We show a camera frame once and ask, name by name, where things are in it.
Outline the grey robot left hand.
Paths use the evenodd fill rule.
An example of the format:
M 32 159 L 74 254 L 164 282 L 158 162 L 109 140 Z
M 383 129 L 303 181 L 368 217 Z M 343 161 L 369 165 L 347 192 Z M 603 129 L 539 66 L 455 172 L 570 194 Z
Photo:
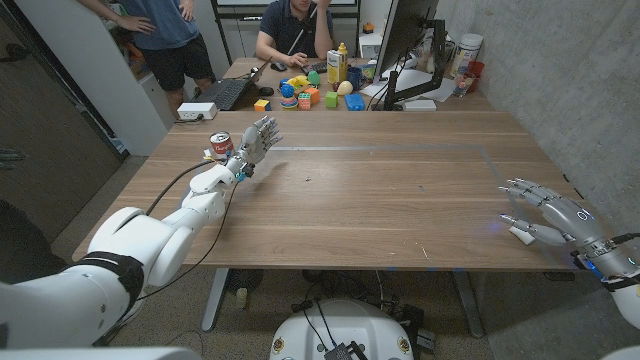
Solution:
M 238 181 L 253 175 L 255 165 L 282 139 L 278 132 L 277 120 L 270 116 L 264 116 L 245 130 L 241 143 L 234 149 L 234 154 L 226 164 Z

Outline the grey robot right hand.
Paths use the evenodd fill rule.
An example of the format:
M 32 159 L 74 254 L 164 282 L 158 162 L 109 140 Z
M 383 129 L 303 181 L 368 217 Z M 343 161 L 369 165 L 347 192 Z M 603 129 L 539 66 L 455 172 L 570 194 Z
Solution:
M 523 199 L 542 212 L 551 224 L 543 226 L 505 214 L 501 220 L 547 245 L 574 245 L 585 268 L 592 266 L 605 281 L 639 280 L 639 264 L 632 255 L 605 236 L 595 216 L 574 200 L 538 183 L 516 178 L 500 190 Z

